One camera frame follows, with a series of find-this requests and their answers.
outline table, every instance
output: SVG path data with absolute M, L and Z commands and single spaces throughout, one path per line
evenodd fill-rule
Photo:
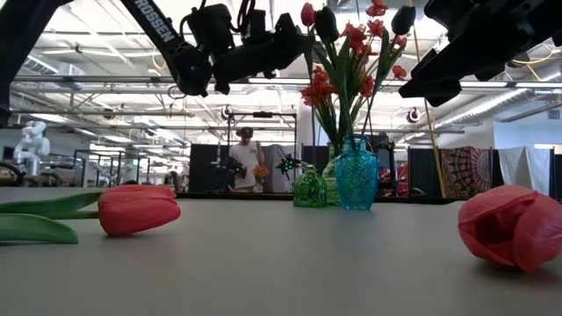
M 0 247 L 0 314 L 562 313 L 562 260 L 524 275 L 474 258 L 458 237 L 460 203 L 372 212 L 178 203 L 179 220 L 130 238 L 104 237 L 95 220 L 69 221 L 80 245 Z

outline white t-shirt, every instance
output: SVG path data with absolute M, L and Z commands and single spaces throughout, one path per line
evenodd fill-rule
M 234 157 L 238 162 L 244 165 L 248 170 L 246 177 L 236 177 L 236 189 L 248 188 L 256 185 L 254 178 L 254 167 L 259 165 L 257 160 L 257 145 L 251 141 L 248 145 L 236 144 L 230 147 L 228 155 Z

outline patterned tapestry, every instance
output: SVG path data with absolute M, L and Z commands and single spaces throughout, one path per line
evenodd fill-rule
M 490 150 L 475 147 L 440 149 L 447 198 L 470 198 L 490 190 Z

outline tulip stem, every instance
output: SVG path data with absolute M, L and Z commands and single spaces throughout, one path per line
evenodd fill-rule
M 99 212 L 42 212 L 36 215 L 46 217 L 48 219 L 99 219 Z

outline person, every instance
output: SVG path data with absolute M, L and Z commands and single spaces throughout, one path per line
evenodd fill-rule
M 251 191 L 256 185 L 253 170 L 256 166 L 263 165 L 264 161 L 262 146 L 259 141 L 251 141 L 254 137 L 254 130 L 251 127 L 243 127 L 236 131 L 236 135 L 241 138 L 241 141 L 230 147 L 228 155 L 244 165 L 248 172 L 246 177 L 236 176 L 234 188 Z

